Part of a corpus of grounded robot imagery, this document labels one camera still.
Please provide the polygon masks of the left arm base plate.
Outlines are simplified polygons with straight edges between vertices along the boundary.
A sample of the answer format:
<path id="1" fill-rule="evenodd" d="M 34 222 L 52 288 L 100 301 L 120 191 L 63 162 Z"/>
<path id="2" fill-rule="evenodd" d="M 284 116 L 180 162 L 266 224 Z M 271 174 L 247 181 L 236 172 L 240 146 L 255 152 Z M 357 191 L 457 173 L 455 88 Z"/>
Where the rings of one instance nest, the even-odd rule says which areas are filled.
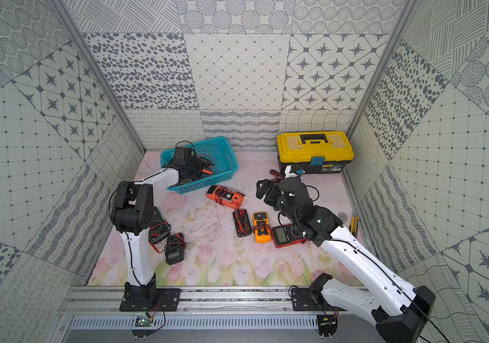
<path id="1" fill-rule="evenodd" d="M 175 312 L 182 290 L 177 288 L 148 289 L 130 285 L 126 287 L 120 303 L 121 312 L 146 312 L 155 309 Z"/>

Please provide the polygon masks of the black multimeter with red leads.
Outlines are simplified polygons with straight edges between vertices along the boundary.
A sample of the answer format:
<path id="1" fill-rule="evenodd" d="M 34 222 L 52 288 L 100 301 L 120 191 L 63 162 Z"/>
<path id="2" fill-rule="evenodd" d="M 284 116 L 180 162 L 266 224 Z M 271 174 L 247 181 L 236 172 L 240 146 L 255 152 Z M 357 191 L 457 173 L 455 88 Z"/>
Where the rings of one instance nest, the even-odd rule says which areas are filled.
<path id="1" fill-rule="evenodd" d="M 245 209 L 237 209 L 233 212 L 235 231 L 239 238 L 247 237 L 252 234 L 252 226 Z"/>

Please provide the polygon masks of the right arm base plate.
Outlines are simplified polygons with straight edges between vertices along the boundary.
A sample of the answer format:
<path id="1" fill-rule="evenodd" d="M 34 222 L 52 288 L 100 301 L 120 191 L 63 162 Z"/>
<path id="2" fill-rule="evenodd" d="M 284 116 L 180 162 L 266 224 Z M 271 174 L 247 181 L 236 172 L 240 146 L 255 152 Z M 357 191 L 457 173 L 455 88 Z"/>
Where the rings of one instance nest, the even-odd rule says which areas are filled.
<path id="1" fill-rule="evenodd" d="M 294 312 L 326 311 L 324 305 L 312 296 L 312 291 L 309 288 L 291 286 L 287 292 L 292 300 Z"/>

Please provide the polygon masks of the orange black multimeter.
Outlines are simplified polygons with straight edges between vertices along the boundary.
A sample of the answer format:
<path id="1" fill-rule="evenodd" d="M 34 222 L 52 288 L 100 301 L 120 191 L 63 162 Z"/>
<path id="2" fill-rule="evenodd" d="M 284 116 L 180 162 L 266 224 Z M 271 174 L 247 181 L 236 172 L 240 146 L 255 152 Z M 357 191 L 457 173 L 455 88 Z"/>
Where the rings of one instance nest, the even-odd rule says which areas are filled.
<path id="1" fill-rule="evenodd" d="M 213 167 L 212 166 L 205 166 L 202 171 L 202 174 L 207 175 L 207 176 L 212 176 L 213 175 Z"/>

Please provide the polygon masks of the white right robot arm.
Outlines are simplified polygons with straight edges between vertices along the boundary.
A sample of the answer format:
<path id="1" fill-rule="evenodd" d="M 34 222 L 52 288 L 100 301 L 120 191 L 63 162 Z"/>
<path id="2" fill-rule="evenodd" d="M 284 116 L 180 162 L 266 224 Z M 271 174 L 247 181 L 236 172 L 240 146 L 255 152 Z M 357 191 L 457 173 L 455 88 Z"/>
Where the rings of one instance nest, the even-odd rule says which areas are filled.
<path id="1" fill-rule="evenodd" d="M 322 274 L 310 285 L 313 294 L 374 325 L 386 342 L 420 338 L 436 299 L 432 290 L 416 287 L 386 267 L 336 214 L 313 202 L 299 177 L 278 183 L 260 180 L 256 196 L 287 217 L 303 238 L 340 261 L 366 288 L 361 291 Z"/>

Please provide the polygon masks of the dark green multimeter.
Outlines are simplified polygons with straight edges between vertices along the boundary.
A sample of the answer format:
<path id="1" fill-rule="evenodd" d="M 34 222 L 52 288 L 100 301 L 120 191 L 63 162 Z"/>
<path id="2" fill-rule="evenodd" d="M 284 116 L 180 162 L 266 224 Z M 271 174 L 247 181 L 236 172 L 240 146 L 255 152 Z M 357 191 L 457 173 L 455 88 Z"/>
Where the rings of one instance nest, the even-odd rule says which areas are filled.
<path id="1" fill-rule="evenodd" d="M 279 171 L 277 171 L 275 169 L 271 169 L 270 174 L 273 176 L 275 183 L 278 183 L 285 178 L 284 174 L 280 173 Z"/>

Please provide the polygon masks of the orange multimeter with leads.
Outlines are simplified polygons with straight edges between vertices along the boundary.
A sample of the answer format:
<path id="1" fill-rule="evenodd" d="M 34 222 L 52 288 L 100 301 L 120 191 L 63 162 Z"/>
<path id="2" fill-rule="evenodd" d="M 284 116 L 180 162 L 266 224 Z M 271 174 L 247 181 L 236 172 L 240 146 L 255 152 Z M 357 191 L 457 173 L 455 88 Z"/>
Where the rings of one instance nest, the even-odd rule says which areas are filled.
<path id="1" fill-rule="evenodd" d="M 244 202 L 245 195 L 227 187 L 212 185 L 207 190 L 206 197 L 221 206 L 238 210 Z"/>

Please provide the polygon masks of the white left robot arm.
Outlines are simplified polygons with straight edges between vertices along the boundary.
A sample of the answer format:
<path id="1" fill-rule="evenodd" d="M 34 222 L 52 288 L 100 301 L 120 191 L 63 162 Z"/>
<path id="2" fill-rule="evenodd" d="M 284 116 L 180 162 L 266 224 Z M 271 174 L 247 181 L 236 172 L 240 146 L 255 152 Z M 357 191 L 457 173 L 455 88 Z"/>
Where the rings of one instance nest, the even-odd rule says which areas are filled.
<path id="1" fill-rule="evenodd" d="M 177 147 L 173 158 L 159 171 L 141 180 L 121 182 L 111 196 L 110 220 L 125 244 L 128 277 L 125 292 L 151 299 L 155 272 L 150 263 L 149 230 L 155 220 L 155 192 L 161 200 L 174 185 L 211 175 L 214 159 L 200 156 L 194 148 Z"/>

